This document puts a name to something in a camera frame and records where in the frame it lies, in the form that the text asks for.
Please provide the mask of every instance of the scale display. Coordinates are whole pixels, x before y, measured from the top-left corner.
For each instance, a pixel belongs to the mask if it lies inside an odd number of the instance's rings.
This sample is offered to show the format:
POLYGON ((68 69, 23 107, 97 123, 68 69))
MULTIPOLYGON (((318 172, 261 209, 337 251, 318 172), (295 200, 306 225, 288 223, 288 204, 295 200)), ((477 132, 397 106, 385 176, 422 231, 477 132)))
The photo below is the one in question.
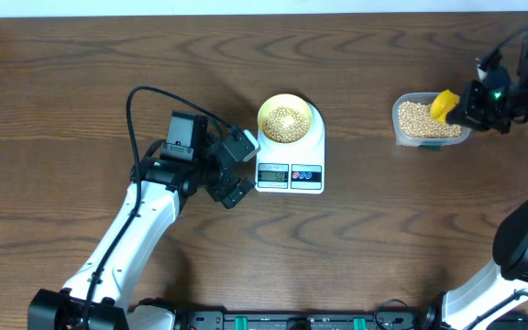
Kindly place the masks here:
POLYGON ((285 172, 272 172, 272 171, 263 170, 260 173, 261 181, 284 182, 284 179, 286 179, 285 172))

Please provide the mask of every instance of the soybean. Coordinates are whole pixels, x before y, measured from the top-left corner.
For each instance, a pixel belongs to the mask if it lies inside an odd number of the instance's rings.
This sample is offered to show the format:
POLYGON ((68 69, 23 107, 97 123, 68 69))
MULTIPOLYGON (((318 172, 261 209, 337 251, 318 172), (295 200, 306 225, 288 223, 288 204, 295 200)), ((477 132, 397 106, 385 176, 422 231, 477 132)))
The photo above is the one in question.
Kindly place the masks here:
POLYGON ((404 133, 415 138, 457 138, 462 135, 461 126, 440 123, 431 119, 430 104, 409 101, 399 106, 399 122, 404 133))
POLYGON ((307 134, 308 129, 305 116, 286 106, 272 110, 262 125, 262 131, 268 138, 281 143, 291 143, 301 139, 307 134))

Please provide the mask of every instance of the white scale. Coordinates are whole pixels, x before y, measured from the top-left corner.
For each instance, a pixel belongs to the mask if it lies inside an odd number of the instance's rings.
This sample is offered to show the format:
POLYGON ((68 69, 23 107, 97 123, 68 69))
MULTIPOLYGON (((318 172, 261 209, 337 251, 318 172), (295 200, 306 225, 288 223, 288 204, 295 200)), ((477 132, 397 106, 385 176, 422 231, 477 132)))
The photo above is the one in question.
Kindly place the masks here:
POLYGON ((317 108, 300 140, 278 143, 258 129, 256 190, 264 193, 322 193, 325 188, 325 123, 317 108))

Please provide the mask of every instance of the wooden table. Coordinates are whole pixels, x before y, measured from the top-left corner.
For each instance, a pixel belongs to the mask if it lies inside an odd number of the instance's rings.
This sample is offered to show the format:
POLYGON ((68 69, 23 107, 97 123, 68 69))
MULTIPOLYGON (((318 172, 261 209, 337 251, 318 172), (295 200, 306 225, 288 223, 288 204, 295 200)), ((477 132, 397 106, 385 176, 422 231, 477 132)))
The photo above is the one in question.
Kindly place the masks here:
MULTIPOLYGON (((0 329, 25 328, 113 221, 133 160, 129 91, 167 89, 253 132, 259 106, 313 100, 327 129, 322 195, 251 192, 235 209, 205 191, 158 243, 133 302, 230 310, 420 306, 491 258, 498 224, 528 198, 528 125, 432 151, 395 144, 402 94, 460 93, 474 59, 528 14, 0 19, 0 329)), ((508 47, 514 71, 519 43, 508 47)), ((138 144, 172 110, 134 102, 138 144)), ((251 163, 240 172, 253 175, 251 163)))

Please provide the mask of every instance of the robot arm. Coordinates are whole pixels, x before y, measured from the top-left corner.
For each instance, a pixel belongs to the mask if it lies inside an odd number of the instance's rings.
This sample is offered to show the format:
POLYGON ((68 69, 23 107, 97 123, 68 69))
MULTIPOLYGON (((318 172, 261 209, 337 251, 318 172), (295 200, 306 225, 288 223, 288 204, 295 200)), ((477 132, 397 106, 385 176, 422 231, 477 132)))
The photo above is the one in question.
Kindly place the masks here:
MULTIPOLYGON (((97 249, 62 287, 70 292, 71 297, 85 300, 92 279, 91 274, 127 220, 135 200, 136 184, 132 183, 127 188, 126 199, 119 214, 97 249)), ((139 218, 131 224, 105 263, 105 271, 94 292, 94 303, 111 299, 115 307, 127 310, 134 287, 152 250, 180 212, 179 195, 168 191, 164 184, 143 181, 142 202, 138 210, 139 218)))
MULTIPOLYGON (((482 82, 473 81, 447 114, 449 124, 476 130, 495 128, 508 133, 511 122, 528 120, 528 36, 524 39, 518 74, 512 84, 495 49, 478 66, 482 82)), ((461 287, 436 304, 432 328, 486 329, 495 319, 528 301, 528 201, 500 225, 493 260, 461 287)))
MULTIPOLYGON (((94 275, 136 203, 136 183, 130 184, 115 221, 81 269, 60 292, 40 290, 34 297, 28 329, 64 329, 65 325, 88 325, 94 330, 171 328, 172 314, 151 306, 137 308, 126 318, 132 292, 152 250, 199 187, 225 208, 234 207, 254 187, 252 180, 240 180, 233 169, 256 155, 257 140, 238 126, 230 126, 223 138, 213 121, 220 134, 217 139, 207 132, 207 123, 202 115, 173 112, 167 139, 152 144, 138 164, 141 198, 137 215, 117 240, 101 274, 94 275), (158 149, 159 158, 154 158, 158 149), (95 278, 93 297, 88 301, 95 278)), ((138 180, 136 171, 132 170, 130 179, 138 180)))

